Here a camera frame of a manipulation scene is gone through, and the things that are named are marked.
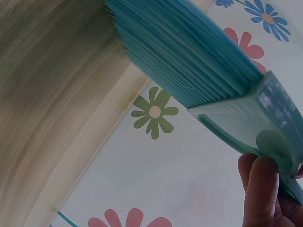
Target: pink flower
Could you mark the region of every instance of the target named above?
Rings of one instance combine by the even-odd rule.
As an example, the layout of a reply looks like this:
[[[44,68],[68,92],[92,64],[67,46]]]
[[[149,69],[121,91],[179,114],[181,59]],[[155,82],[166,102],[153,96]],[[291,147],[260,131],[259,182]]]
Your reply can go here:
[[[110,227],[122,227],[120,219],[114,210],[107,210],[104,216]],[[143,220],[143,212],[133,208],[128,212],[125,227],[140,227]],[[103,221],[98,218],[91,218],[88,221],[89,227],[108,227]],[[170,221],[166,218],[156,218],[147,227],[171,227]]]
[[[258,69],[261,72],[266,72],[266,69],[263,65],[261,65],[259,62],[254,61],[253,59],[260,59],[264,56],[264,51],[262,49],[262,47],[258,46],[258,45],[249,45],[250,41],[251,41],[251,34],[249,32],[244,32],[242,34],[241,40],[240,40],[240,44],[238,44],[238,37],[236,32],[227,27],[226,29],[224,29],[224,32],[231,38],[231,40],[234,41],[234,43],[236,43],[240,49],[246,53],[246,55],[250,58],[250,60],[258,67]]]

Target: beige surface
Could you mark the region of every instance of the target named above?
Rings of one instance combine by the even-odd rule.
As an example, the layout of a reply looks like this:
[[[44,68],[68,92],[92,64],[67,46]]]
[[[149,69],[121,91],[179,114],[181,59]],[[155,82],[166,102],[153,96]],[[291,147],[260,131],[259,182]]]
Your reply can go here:
[[[148,79],[101,0],[2,0],[0,25],[0,226],[43,227]]]

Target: teal stem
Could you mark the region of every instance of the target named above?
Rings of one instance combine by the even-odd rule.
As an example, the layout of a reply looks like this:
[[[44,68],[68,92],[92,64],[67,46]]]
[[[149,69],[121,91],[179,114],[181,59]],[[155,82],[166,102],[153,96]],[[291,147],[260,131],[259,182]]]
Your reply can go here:
[[[66,221],[68,224],[70,224],[70,226],[72,227],[78,227],[77,225],[75,225],[71,220],[69,220],[64,214],[62,214],[60,211],[58,212],[58,215],[63,218],[64,221]]]
[[[238,2],[238,3],[241,3],[242,5],[244,5],[244,6],[247,6],[247,7],[249,7],[248,5],[246,5],[244,2],[241,2],[241,1],[239,1],[239,0],[235,0],[236,2]]]

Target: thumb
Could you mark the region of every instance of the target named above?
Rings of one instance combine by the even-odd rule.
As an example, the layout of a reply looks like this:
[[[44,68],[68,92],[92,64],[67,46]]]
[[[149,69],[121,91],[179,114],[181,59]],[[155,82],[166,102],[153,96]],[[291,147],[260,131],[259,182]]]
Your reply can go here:
[[[278,167],[269,157],[253,163],[244,202],[244,227],[273,225],[275,202],[279,187]]]

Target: flower center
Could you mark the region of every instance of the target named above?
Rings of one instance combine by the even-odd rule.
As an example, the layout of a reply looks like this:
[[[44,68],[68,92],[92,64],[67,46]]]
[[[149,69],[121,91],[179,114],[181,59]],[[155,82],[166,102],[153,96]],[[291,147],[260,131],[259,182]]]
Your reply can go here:
[[[152,118],[157,118],[157,117],[160,117],[161,115],[161,109],[160,107],[154,105],[150,108],[150,116]]]
[[[262,18],[267,22],[267,23],[270,23],[270,24],[274,24],[274,19],[268,15],[267,13],[263,13],[262,14]]]

